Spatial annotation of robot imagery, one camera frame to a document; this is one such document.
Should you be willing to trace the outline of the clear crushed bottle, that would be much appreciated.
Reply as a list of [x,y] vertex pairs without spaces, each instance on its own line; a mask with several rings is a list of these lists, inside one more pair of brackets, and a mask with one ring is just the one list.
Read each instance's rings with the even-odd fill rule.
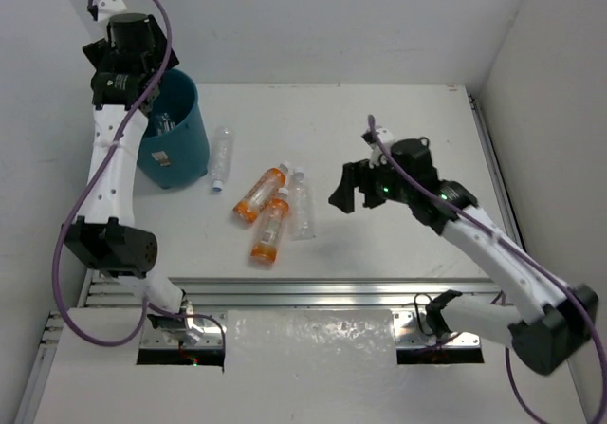
[[288,183],[290,235],[293,240],[315,237],[315,216],[309,179],[302,167],[295,167]]

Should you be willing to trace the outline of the orange juice bottle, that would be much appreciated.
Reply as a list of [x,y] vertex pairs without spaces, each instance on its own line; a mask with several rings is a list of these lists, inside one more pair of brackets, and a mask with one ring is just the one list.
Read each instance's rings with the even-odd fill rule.
[[250,259],[254,262],[267,267],[275,263],[290,211],[288,196],[288,188],[282,187],[265,207],[250,253]]
[[290,164],[281,162],[277,167],[266,170],[248,193],[233,207],[232,213],[246,224],[253,224],[263,212],[271,198],[284,187]]

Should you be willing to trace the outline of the clear bottle blue label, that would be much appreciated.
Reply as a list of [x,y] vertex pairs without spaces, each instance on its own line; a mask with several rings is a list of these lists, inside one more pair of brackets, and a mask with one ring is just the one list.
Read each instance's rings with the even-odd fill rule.
[[178,122],[173,119],[173,116],[168,112],[156,112],[151,118],[153,134],[162,136],[173,131]]

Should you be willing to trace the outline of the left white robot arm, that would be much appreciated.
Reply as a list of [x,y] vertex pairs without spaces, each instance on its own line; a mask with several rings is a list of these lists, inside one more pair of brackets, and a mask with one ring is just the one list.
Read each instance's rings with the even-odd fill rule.
[[106,35],[83,48],[91,79],[94,140],[83,195],[63,223],[59,245],[113,278],[143,303],[143,320],[186,329],[184,291],[156,269],[156,236],[133,210],[137,171],[164,190],[206,174],[210,146],[192,79],[177,69],[156,18],[118,13]]

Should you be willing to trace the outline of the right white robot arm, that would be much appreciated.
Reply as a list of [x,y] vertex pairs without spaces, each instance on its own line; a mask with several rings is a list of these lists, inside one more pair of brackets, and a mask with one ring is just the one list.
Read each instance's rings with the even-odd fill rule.
[[456,181],[439,177],[427,138],[395,141],[380,128],[362,136],[369,158],[343,165],[329,203],[355,209],[355,192],[373,209],[387,201],[405,204],[413,217],[470,258],[510,298],[499,308],[447,290],[425,306],[421,331],[436,340],[470,332],[513,350],[533,372],[551,375],[591,339],[580,315],[594,319],[598,295],[589,286],[570,287],[528,264],[526,253],[493,223],[477,198]]

